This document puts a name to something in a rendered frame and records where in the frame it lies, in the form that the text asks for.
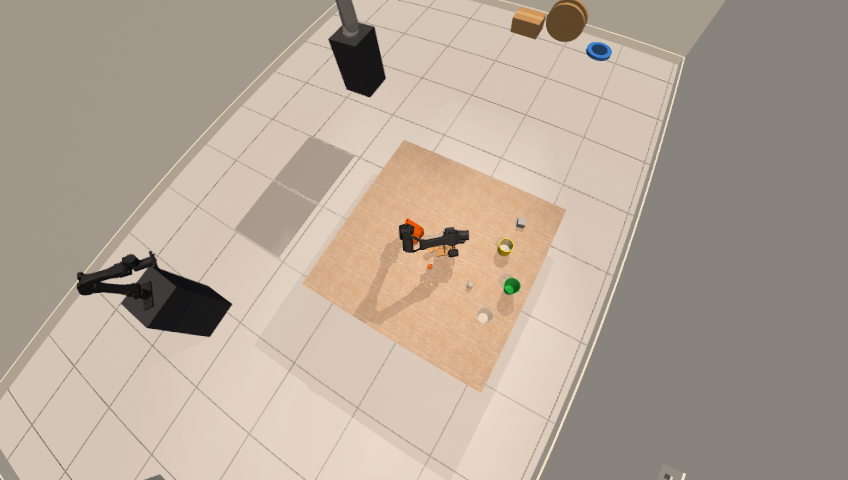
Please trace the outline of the yellow mug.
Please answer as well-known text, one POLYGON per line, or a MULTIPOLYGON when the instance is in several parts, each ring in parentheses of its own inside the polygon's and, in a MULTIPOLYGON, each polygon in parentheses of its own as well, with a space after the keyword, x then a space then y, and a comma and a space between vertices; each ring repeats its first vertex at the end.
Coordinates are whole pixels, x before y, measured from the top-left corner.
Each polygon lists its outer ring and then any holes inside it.
POLYGON ((514 247, 513 242, 508 238, 503 238, 499 241, 498 244, 498 254, 500 256, 508 256, 514 247))

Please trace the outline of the green cup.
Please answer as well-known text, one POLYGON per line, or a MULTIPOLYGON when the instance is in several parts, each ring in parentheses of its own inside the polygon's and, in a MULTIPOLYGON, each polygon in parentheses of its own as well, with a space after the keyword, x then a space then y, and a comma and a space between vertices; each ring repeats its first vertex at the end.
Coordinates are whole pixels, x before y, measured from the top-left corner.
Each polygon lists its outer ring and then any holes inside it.
POLYGON ((504 292, 508 295, 517 293, 521 288, 521 283, 515 278, 509 278, 504 283, 504 292))

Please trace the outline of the clear plastic cup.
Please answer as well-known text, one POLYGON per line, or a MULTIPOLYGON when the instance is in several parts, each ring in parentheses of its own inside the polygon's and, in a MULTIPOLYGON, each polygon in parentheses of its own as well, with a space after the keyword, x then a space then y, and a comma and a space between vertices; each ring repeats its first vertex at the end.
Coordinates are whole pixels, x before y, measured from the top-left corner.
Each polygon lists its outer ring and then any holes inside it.
POLYGON ((488 324, 493 320, 493 312, 488 307, 480 307, 476 312, 476 317, 480 323, 488 324))

